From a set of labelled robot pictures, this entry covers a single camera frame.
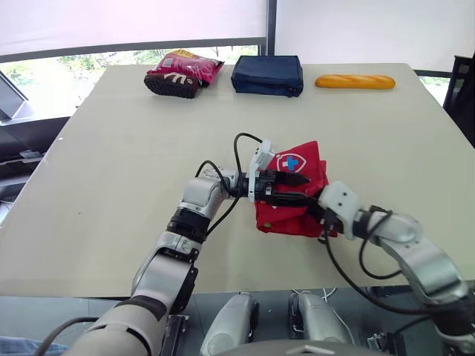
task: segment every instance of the white table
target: white table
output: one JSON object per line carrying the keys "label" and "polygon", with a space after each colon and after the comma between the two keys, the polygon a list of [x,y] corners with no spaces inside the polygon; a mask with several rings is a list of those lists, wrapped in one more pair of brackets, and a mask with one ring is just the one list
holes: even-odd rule
{"label": "white table", "polygon": [[[235,94],[225,67],[193,100],[156,96],[149,66],[109,67],[66,124],[0,229],[0,294],[126,296],[132,278],[205,159],[234,167],[247,131],[282,151],[317,139],[331,180],[365,204],[413,215],[463,276],[475,278],[475,151],[402,64],[305,65],[298,98]],[[381,73],[393,90],[316,88],[325,73]],[[243,139],[243,166],[255,144]],[[359,242],[333,240],[359,285]],[[395,264],[370,246],[368,266]],[[317,240],[263,234],[242,199],[208,238],[196,292],[344,286]]]}

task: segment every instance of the blue pouch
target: blue pouch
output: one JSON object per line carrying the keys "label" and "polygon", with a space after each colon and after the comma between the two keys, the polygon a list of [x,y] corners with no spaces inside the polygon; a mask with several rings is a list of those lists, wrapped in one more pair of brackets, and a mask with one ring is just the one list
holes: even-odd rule
{"label": "blue pouch", "polygon": [[236,93],[299,96],[304,89],[297,56],[241,56],[232,71]]}

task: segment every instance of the jeans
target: jeans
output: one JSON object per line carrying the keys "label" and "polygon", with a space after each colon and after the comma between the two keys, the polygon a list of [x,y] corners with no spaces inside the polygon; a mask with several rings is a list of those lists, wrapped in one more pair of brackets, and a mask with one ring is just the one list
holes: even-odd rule
{"label": "jeans", "polygon": [[[23,337],[0,336],[0,356],[33,356],[41,341]],[[45,356],[60,356],[68,347],[51,344]]]}

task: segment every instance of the office chair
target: office chair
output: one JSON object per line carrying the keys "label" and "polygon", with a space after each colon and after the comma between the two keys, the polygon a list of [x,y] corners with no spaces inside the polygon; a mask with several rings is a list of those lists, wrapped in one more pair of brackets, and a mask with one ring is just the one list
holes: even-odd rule
{"label": "office chair", "polygon": [[443,108],[475,148],[474,61],[455,56]]}

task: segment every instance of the red pouch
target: red pouch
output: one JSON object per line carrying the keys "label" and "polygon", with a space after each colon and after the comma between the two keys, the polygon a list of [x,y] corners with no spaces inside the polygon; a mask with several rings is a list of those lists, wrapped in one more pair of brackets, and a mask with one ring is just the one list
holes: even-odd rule
{"label": "red pouch", "polygon": [[177,72],[193,76],[198,79],[200,86],[207,87],[213,83],[223,64],[222,61],[197,56],[186,50],[174,50],[167,53],[157,67],[149,70],[147,74]]}
{"label": "red pouch", "polygon": [[[308,196],[313,196],[328,184],[326,168],[327,163],[321,161],[318,155],[317,142],[311,141],[276,154],[267,169],[300,173],[311,179],[310,182],[298,187],[277,184],[275,186],[276,191],[300,191]],[[256,225],[263,232],[320,237],[322,231],[321,224],[306,214],[306,210],[306,207],[287,208],[256,202]]]}

